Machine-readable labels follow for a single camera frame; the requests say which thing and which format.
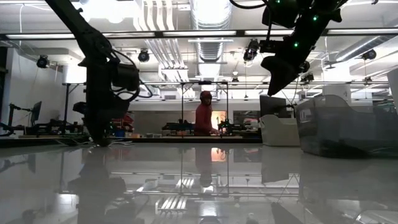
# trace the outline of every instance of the silver duct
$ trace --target silver duct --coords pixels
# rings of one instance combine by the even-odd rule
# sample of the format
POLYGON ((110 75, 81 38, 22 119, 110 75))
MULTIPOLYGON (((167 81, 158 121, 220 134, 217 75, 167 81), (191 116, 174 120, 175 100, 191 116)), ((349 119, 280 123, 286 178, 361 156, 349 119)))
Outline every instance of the silver duct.
MULTIPOLYGON (((231 22, 232 7, 229 0, 190 0, 192 27, 196 30, 222 30, 229 29, 231 22)), ((224 43, 197 43, 197 54, 199 62, 217 62, 221 59, 224 43)), ((202 74, 204 65, 199 65, 202 74)))
MULTIPOLYGON (((392 21, 391 23, 387 24, 386 27, 398 27, 398 20, 392 21)), ((365 37, 357 43, 351 45, 347 49, 338 52, 335 57, 336 61, 344 62, 349 59, 355 58, 395 37, 396 35, 365 37)))

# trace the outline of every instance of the person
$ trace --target person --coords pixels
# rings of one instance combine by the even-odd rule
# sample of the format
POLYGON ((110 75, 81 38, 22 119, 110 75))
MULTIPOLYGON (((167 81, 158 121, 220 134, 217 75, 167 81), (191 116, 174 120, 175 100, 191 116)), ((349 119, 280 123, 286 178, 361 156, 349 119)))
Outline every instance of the person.
POLYGON ((211 125, 211 93, 203 91, 200 93, 200 105, 196 110, 195 129, 193 130, 196 136, 210 136, 211 134, 219 134, 218 130, 211 125))

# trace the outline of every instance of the computer monitor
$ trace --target computer monitor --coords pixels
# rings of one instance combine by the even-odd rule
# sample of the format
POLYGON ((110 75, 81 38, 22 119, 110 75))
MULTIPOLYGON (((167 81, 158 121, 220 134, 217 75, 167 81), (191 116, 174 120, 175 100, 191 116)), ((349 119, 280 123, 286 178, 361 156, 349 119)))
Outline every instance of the computer monitor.
POLYGON ((261 116, 273 114, 278 118, 290 118, 286 108, 286 99, 260 95, 261 116))
POLYGON ((35 103, 35 105, 32 108, 31 111, 31 116, 30 116, 30 122, 32 123, 32 126, 35 124, 35 121, 39 119, 40 115, 40 109, 42 108, 42 102, 35 103))

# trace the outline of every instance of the glossy floor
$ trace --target glossy floor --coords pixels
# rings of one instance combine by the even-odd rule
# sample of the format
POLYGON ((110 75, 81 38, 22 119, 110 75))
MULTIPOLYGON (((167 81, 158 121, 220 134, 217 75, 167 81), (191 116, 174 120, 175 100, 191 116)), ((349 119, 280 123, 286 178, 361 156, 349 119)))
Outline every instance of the glossy floor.
POLYGON ((26 149, 0 152, 2 224, 398 223, 393 159, 256 144, 26 149))

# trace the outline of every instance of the ceiling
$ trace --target ceiling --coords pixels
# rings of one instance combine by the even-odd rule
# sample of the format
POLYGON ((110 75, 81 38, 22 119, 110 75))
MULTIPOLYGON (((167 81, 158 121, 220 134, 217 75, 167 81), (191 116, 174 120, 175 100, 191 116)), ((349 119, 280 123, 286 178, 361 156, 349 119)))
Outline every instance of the ceiling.
MULTIPOLYGON (((34 4, 25 6, 21 4, 1 4, 0 1, 0 32, 1 33, 32 33, 32 32, 68 32, 66 26, 55 15, 55 13, 46 4, 34 4)), ((241 4, 255 5, 259 1, 238 1, 241 4)), ((178 30, 190 30, 191 18, 189 1, 173 1, 173 19, 174 26, 178 30)), ((328 28, 380 28, 394 27, 398 25, 398 1, 379 0, 376 5, 372 5, 371 1, 352 0, 342 9, 342 23, 330 22, 328 28)), ((263 9, 243 10, 233 7, 231 17, 231 29, 267 29, 261 24, 263 9)), ((102 32, 111 31, 136 31, 132 25, 132 19, 127 18, 118 24, 110 23, 106 19, 91 19, 90 25, 102 32)), ((275 29, 283 29, 283 27, 273 27, 275 29)), ((309 55, 308 61, 311 62, 311 70, 316 80, 322 80, 325 56, 333 55, 347 47, 355 44, 364 37, 361 36, 344 36, 344 37, 321 37, 317 42, 315 50, 309 55)), ((247 47, 250 38, 233 38, 233 42, 227 43, 223 61, 226 64, 221 65, 220 80, 230 81, 232 71, 238 72, 239 81, 261 82, 269 79, 269 72, 260 66, 263 57, 268 54, 258 55, 251 67, 245 67, 243 64, 243 52, 247 47)), ((368 62, 366 69, 362 60, 352 59, 349 61, 351 76, 353 79, 363 79, 366 74, 378 72, 396 65, 394 52, 397 49, 397 38, 393 38, 388 42, 375 48, 377 57, 372 62, 368 62)), ((137 54, 140 49, 147 48, 142 39, 129 40, 111 40, 111 43, 120 51, 131 54, 131 58, 136 62, 141 71, 141 77, 147 82, 159 82, 158 61, 155 57, 151 57, 146 63, 139 63, 137 54)), ((197 55, 195 53, 195 45, 188 43, 188 39, 179 39, 178 44, 182 57, 188 66, 188 77, 194 79, 198 75, 197 55)), ((76 64, 83 58, 83 54, 74 40, 36 40, 22 41, 21 45, 24 52, 34 58, 38 58, 43 49, 67 49, 68 53, 58 55, 49 55, 52 62, 60 65, 76 64)))

